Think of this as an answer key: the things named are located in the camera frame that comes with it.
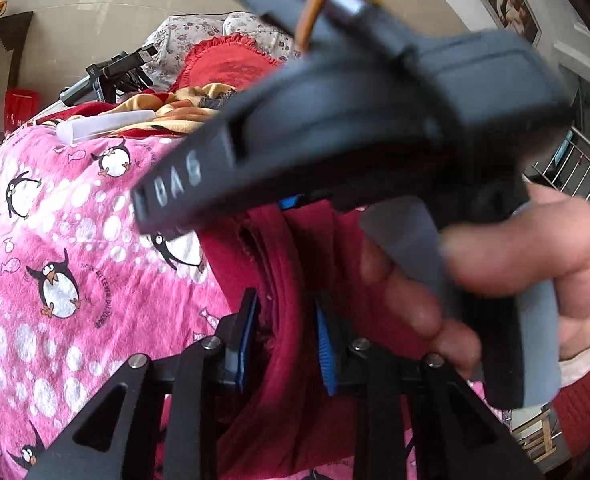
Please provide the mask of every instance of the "framed photo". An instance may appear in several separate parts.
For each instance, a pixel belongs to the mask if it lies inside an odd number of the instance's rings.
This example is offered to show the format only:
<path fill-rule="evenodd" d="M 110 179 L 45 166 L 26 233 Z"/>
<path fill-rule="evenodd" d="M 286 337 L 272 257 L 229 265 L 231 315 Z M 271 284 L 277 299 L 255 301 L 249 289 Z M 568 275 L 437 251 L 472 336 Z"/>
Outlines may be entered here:
<path fill-rule="evenodd" d="M 532 45 L 540 38 L 540 26 L 526 0 L 482 0 L 498 27 L 510 30 Z"/>

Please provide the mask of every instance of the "human hand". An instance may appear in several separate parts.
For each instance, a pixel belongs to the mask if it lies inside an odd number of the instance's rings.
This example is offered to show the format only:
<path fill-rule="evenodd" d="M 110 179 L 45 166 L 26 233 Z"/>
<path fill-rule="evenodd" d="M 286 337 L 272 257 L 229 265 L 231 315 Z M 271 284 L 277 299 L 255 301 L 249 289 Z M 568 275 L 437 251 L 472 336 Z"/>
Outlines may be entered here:
<path fill-rule="evenodd" d="M 590 347 L 590 204 L 529 184 L 533 206 L 493 225 L 461 224 L 441 233 L 451 278 L 482 296 L 516 294 L 553 278 L 560 308 L 560 359 Z M 365 237 L 361 275 L 366 285 L 385 282 L 385 303 L 431 349 L 469 378 L 480 361 L 480 340 L 464 323 L 444 319 L 437 299 L 409 280 Z"/>

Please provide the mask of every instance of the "device handle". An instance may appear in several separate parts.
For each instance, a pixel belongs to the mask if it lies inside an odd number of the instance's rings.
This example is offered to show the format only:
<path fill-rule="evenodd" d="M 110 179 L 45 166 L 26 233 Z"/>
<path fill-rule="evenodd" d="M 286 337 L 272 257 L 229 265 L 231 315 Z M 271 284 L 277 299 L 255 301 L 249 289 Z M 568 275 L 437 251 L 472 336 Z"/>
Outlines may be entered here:
<path fill-rule="evenodd" d="M 560 388 L 558 304 L 551 280 L 508 298 L 480 298 L 451 282 L 437 227 L 424 203 L 399 197 L 370 206 L 363 231 L 411 279 L 427 286 L 444 316 L 480 336 L 486 401 L 498 409 L 543 404 Z"/>

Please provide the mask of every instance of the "silver screw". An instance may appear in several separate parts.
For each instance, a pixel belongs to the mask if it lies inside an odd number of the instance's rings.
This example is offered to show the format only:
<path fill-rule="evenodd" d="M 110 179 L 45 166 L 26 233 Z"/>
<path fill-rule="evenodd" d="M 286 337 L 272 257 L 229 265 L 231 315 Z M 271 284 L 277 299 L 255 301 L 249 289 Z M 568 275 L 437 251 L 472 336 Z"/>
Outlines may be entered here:
<path fill-rule="evenodd" d="M 444 364 L 444 358 L 440 354 L 428 354 L 424 360 L 431 368 L 441 368 Z"/>
<path fill-rule="evenodd" d="M 356 337 L 351 341 L 351 348 L 356 352 L 366 352 L 371 347 L 371 342 L 365 337 Z"/>
<path fill-rule="evenodd" d="M 131 368 L 141 368 L 149 360 L 144 354 L 133 354 L 128 358 L 128 366 Z"/>
<path fill-rule="evenodd" d="M 201 340 L 201 345 L 204 347 L 205 350 L 215 350 L 219 348 L 221 344 L 221 339 L 216 335 L 209 335 Z"/>

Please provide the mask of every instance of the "penguin print blanket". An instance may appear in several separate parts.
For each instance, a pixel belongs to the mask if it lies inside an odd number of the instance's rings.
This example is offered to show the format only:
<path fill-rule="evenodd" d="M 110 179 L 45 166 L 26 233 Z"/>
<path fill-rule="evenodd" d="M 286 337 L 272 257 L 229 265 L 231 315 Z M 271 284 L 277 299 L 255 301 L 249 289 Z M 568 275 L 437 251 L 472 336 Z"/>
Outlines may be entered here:
<path fill-rule="evenodd" d="M 147 135 L 63 146 L 42 124 L 0 146 L 4 479 L 22 478 L 131 354 L 178 353 L 230 313 L 194 233 L 137 233 L 128 190 L 179 142 Z"/>

